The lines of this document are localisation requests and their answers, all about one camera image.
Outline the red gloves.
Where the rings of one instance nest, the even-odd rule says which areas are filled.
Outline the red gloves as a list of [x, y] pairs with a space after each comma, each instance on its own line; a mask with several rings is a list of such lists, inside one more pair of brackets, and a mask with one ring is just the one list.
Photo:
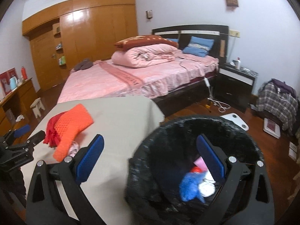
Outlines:
[[61, 112], [52, 118], [47, 123], [46, 136], [43, 141], [44, 144], [48, 144], [51, 148], [55, 148], [63, 141], [65, 147], [65, 133], [67, 132], [68, 124], [64, 117], [66, 112]]

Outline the pink knotted sock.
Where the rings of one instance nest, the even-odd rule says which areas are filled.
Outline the pink knotted sock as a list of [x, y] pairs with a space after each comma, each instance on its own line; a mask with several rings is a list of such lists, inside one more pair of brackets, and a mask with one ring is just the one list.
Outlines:
[[76, 141], [73, 141], [69, 148], [68, 156], [74, 157], [76, 153], [79, 151], [79, 149], [80, 149], [80, 145]]

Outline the orange foam net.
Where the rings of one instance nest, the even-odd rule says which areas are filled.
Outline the orange foam net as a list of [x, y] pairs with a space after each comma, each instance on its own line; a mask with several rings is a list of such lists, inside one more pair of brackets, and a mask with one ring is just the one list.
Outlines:
[[93, 123], [93, 118], [83, 104], [77, 104], [65, 112], [54, 125], [60, 142], [54, 151], [53, 158], [61, 162], [68, 155], [75, 137]]

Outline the white plastic bag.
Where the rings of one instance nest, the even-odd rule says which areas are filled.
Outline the white plastic bag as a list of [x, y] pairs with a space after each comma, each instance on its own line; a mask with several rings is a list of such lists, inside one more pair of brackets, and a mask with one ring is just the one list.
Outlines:
[[198, 185], [200, 194], [204, 198], [212, 196], [216, 191], [215, 183], [216, 182], [215, 182], [214, 178], [212, 177], [210, 171], [207, 171], [205, 173], [204, 178], [202, 179], [202, 182], [200, 182], [200, 184]]

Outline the blue plastic bag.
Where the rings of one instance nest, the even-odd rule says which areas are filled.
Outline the blue plastic bag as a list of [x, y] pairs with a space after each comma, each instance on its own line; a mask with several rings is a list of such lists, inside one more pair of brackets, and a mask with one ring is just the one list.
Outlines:
[[205, 173], [188, 172], [181, 180], [179, 185], [179, 195], [181, 200], [188, 202], [197, 198], [200, 202], [205, 203], [203, 195], [199, 191], [199, 184], [202, 183]]

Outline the black trash bin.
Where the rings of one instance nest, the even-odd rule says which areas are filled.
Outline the black trash bin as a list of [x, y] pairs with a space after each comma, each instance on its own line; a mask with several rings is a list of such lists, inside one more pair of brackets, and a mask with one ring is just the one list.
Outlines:
[[253, 138], [220, 116], [190, 115], [154, 130], [129, 160], [125, 199], [145, 224], [195, 224], [208, 204], [183, 202], [179, 184], [199, 157], [196, 139], [204, 134], [226, 155], [248, 165], [263, 159]]

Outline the wooden side cabinet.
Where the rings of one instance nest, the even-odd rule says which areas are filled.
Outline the wooden side cabinet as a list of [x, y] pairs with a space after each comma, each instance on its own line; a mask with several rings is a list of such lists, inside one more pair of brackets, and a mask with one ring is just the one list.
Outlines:
[[[20, 128], [23, 125], [29, 124], [29, 119], [33, 115], [31, 104], [38, 98], [38, 95], [33, 86], [32, 79], [27, 79], [20, 86], [10, 92], [1, 101], [1, 136], [8, 131]], [[17, 118], [23, 115], [24, 119], [20, 123], [12, 124], [7, 111], [11, 110], [12, 115]]]

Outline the small white stool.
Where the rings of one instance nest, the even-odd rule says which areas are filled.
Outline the small white stool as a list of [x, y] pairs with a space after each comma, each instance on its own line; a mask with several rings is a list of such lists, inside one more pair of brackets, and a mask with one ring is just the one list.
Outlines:
[[33, 111], [35, 118], [41, 117], [41, 110], [45, 110], [45, 107], [40, 97], [34, 100], [30, 108]]

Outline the light blue kettle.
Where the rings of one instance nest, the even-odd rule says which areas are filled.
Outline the light blue kettle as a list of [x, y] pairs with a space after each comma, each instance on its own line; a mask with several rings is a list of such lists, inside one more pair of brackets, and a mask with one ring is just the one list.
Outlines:
[[11, 90], [14, 90], [15, 88], [17, 88], [17, 77], [16, 76], [12, 76], [10, 78], [10, 88]]

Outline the red thermos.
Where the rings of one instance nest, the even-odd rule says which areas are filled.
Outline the red thermos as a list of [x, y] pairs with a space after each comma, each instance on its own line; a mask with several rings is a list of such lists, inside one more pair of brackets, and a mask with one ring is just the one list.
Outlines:
[[21, 74], [22, 74], [23, 80], [28, 79], [25, 67], [21, 67]]

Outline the beige table cloth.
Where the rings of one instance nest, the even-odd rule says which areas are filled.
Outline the beige table cloth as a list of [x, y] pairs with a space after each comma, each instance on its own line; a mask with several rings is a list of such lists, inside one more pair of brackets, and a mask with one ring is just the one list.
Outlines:
[[33, 133], [46, 129], [53, 116], [82, 104], [94, 123], [75, 141], [86, 147], [97, 134], [104, 138], [104, 150], [87, 182], [80, 187], [106, 224], [138, 224], [125, 201], [128, 160], [140, 143], [165, 119], [159, 107], [147, 97], [111, 97], [74, 100], [57, 104]]

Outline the white red box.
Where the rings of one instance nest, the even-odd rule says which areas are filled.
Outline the white red box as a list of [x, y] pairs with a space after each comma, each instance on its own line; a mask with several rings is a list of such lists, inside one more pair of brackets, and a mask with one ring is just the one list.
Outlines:
[[269, 135], [279, 139], [281, 137], [280, 127], [268, 118], [264, 118], [263, 130]]

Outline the white bathroom scale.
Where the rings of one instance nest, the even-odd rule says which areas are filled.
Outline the white bathroom scale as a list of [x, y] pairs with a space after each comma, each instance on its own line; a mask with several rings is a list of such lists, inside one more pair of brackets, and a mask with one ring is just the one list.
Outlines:
[[229, 113], [221, 115], [222, 118], [232, 121], [234, 124], [239, 126], [245, 131], [249, 130], [249, 126], [236, 114], [236, 113]]

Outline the pink bed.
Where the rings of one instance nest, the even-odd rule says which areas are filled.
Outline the pink bed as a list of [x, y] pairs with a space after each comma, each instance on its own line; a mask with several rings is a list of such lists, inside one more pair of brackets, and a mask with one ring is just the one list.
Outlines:
[[150, 67], [131, 68], [98, 60], [86, 70], [71, 72], [58, 103], [94, 98], [144, 96], [163, 97], [204, 77], [219, 67], [217, 58], [177, 52], [174, 61]]

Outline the grey slippers on bed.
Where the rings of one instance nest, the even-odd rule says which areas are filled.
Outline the grey slippers on bed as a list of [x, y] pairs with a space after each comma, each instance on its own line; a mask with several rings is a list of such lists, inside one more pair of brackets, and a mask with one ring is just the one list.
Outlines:
[[94, 65], [93, 62], [90, 59], [85, 58], [83, 61], [76, 64], [76, 66], [74, 67], [74, 71], [76, 72], [80, 70], [86, 70], [92, 67], [93, 65]]

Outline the wooden wardrobe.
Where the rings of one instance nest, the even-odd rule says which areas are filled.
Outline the wooden wardrobe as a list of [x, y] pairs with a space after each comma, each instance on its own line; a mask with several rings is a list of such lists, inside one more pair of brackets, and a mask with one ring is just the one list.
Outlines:
[[40, 90], [63, 83], [83, 59], [109, 59], [138, 34], [135, 0], [68, 0], [22, 22]]

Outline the plaid cloth pile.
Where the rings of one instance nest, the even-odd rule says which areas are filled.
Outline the plaid cloth pile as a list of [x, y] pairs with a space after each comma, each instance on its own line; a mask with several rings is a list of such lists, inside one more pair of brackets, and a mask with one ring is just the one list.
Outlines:
[[285, 82], [273, 78], [259, 88], [256, 110], [266, 111], [278, 118], [284, 131], [292, 133], [298, 106], [299, 101], [295, 89]]

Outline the black white nightstand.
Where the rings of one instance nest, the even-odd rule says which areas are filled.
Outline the black white nightstand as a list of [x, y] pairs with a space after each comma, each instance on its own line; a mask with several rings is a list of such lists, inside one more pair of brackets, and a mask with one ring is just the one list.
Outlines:
[[238, 111], [245, 112], [257, 77], [257, 72], [244, 67], [238, 70], [229, 64], [221, 64], [216, 75], [214, 96]]

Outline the folded pink quilt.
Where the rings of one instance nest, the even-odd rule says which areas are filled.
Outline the folded pink quilt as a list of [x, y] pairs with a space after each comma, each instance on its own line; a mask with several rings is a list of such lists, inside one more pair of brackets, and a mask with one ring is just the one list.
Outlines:
[[125, 52], [116, 51], [111, 60], [114, 64], [130, 68], [146, 68], [175, 60], [177, 48], [167, 44], [134, 47]]

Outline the white lotion bottle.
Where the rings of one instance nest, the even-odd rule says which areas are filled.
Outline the white lotion bottle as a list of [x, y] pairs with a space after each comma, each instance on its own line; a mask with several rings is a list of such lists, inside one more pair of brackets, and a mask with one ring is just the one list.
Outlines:
[[236, 64], [235, 64], [235, 65], [236, 65], [236, 69], [237, 69], [237, 70], [239, 70], [239, 69], [241, 68], [241, 60], [240, 60], [239, 57], [237, 58]]

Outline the brown red pillow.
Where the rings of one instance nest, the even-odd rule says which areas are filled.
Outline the brown red pillow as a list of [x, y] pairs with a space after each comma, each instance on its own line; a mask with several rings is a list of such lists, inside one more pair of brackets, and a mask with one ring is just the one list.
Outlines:
[[167, 44], [175, 48], [179, 47], [179, 44], [177, 42], [162, 38], [161, 36], [157, 35], [144, 35], [126, 38], [116, 42], [114, 46], [117, 48], [117, 50], [127, 51], [134, 47], [149, 46], [156, 44]]

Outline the blue pillow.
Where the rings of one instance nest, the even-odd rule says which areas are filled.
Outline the blue pillow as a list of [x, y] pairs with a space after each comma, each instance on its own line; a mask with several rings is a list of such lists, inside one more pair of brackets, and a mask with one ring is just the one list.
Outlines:
[[213, 39], [204, 39], [191, 36], [190, 42], [182, 50], [182, 53], [191, 54], [198, 57], [205, 57], [209, 54], [214, 42], [215, 41]]

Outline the red picture frame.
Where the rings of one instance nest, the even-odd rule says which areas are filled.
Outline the red picture frame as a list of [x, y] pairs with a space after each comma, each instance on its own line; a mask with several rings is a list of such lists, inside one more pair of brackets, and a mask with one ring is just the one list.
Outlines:
[[8, 71], [1, 73], [1, 87], [4, 95], [8, 95], [12, 91], [10, 88], [10, 78], [12, 76], [16, 76], [18, 79], [15, 68], [9, 69]]

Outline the wall power outlet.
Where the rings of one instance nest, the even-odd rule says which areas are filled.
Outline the wall power outlet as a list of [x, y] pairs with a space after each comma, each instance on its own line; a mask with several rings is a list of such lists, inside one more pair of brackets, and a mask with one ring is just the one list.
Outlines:
[[240, 32], [230, 29], [229, 30], [229, 36], [239, 38], [240, 37]]

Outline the wall switch box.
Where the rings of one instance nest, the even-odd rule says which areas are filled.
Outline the wall switch box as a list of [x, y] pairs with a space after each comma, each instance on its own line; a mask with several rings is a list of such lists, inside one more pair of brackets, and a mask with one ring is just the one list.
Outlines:
[[152, 19], [153, 18], [153, 12], [152, 12], [152, 10], [147, 10], [146, 11], [146, 18], [147, 19]]

